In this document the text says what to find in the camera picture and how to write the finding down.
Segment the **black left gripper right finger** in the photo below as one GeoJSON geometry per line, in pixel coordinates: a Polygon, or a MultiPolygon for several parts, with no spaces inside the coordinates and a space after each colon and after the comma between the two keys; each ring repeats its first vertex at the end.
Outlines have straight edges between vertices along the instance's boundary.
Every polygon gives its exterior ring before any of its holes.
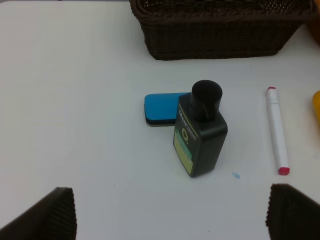
{"type": "Polygon", "coordinates": [[[318,240],[320,204],[289,184],[273,184],[265,224],[271,240],[318,240]]]}

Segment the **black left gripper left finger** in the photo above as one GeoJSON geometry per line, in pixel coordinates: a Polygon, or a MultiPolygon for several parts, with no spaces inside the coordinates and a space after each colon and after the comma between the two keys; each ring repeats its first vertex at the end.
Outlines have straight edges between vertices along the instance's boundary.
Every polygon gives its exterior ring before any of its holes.
{"type": "Polygon", "coordinates": [[[74,192],[57,187],[0,229],[2,240],[75,240],[77,217],[74,192]]]}

